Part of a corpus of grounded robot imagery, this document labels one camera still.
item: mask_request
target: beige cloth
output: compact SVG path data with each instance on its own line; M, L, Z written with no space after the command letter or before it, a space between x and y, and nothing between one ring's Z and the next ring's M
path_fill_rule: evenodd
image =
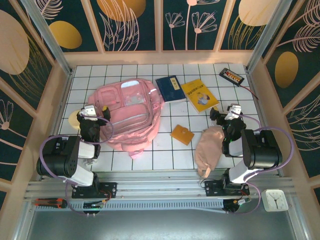
M223 140L224 132L221 126L210 126L202 133L195 149L195 163L200 176L207 178L211 170L215 169L222 154Z

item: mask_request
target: white tile floor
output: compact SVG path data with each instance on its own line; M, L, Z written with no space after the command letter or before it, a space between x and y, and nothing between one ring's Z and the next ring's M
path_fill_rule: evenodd
M244 88L237 87L219 76L223 68L229 68L245 78L242 85L249 87L244 67L241 64L145 64L145 65L95 65L78 66L71 85L69 98L61 122L60 134L77 135L68 122L69 115L82 108L88 97L104 85L125 81L130 78L143 78L153 81L168 75L176 75L180 84L197 78L205 83L220 101L219 111L226 111L228 105L239 103L242 112L259 119L253 97ZM166 103L161 112L159 133L151 146L145 149L142 157L132 160L126 152L113 151L108 145L101 146L97 163L89 166L92 171L137 171L137 170L181 170L196 169L194 152L202 130L211 125L210 110L198 114L189 101ZM244 119L248 129L256 129L253 120ZM170 136L177 124L194 133L191 143L186 146ZM231 168L241 159L221 156L216 168Z

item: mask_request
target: yellow round object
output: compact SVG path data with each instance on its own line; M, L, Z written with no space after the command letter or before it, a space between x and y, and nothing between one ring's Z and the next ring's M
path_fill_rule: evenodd
M241 0L239 4L239 18L248 26L266 25L279 0Z
M80 122L77 120L77 114L80 112L79 110L74 111L70 114L68 118L68 122L74 129L80 129Z
M132 9L136 18L140 17L146 9L146 0L97 0L100 9L106 16L120 22L124 22L125 16L128 15L125 12L123 2L129 13Z
M29 62L28 35L13 16L2 10L0 23L0 69L7 74L20 74Z
M55 21L49 26L57 43L66 49L76 49L82 44L79 31L66 21Z
M299 67L297 56L286 51L280 55L275 64L275 82L280 88L287 88L295 80Z

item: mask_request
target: red wire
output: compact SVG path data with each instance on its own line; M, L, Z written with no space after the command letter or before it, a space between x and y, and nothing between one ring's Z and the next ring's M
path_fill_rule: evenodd
M244 89L247 89L257 100L259 100L259 98L247 87L245 86L242 86L242 85L239 85L240 87L244 88Z

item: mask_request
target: blue book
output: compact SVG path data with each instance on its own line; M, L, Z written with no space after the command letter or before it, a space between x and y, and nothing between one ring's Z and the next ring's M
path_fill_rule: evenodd
M182 102L186 100L186 95L175 75L159 78L155 81L165 103Z

